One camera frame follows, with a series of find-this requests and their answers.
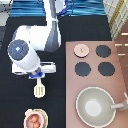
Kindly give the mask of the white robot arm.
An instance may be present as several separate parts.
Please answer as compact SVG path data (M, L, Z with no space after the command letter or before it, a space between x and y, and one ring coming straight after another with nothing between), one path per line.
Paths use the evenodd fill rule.
M55 1L43 0L46 12L45 26L22 25L13 34L7 53L12 61L12 73L29 75L30 79L55 73L54 62L42 62L37 51L54 52L61 45L61 34L56 16Z

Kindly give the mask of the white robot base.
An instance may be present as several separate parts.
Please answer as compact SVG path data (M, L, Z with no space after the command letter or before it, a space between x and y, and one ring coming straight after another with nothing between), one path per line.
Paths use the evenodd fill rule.
M57 14L64 14L67 11L68 0L55 0Z

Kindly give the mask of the white gripper blue trim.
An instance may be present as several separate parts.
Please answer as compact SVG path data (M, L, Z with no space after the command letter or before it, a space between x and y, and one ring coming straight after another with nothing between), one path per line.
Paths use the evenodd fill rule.
M12 64L12 73L18 76L27 76L29 79L44 78L46 74L55 73L54 62L36 62L17 65Z

